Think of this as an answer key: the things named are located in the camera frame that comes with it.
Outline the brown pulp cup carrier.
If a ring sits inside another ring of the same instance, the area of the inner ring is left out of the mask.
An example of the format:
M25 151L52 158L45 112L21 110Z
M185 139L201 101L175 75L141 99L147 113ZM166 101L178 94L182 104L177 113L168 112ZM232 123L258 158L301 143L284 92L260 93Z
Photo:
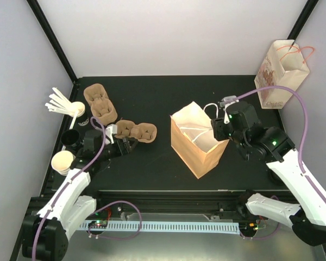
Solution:
M133 138L141 143L152 143L157 136L157 127L151 123L135 124L129 120L119 120L116 123L116 138Z

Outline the brown paper bag white handles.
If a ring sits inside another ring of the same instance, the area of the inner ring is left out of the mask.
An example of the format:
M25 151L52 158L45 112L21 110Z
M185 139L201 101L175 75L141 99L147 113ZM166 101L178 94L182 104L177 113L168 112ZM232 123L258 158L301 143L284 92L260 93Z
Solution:
M211 118L196 102L171 115L171 146L198 179L218 165L228 142L214 138Z

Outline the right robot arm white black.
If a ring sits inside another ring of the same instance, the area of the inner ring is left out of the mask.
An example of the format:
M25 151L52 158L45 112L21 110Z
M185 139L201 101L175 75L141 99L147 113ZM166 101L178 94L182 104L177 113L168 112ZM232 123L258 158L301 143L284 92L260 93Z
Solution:
M247 190L236 205L237 215L270 218L311 246L326 243L326 191L309 170L301 170L293 141L278 127L264 127L255 108L245 101L227 97L218 107L224 116L211 121L214 138L232 141L244 160L264 163L298 201L290 204Z

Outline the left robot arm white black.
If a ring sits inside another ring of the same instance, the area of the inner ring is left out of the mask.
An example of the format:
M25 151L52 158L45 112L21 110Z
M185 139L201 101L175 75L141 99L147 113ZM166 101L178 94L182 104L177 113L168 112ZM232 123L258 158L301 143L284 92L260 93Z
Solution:
M115 138L111 130L87 131L61 186L37 214L24 218L23 256L32 260L62 260L69 240L85 219L105 213L104 201L83 193L99 164L129 154L137 143L134 138Z

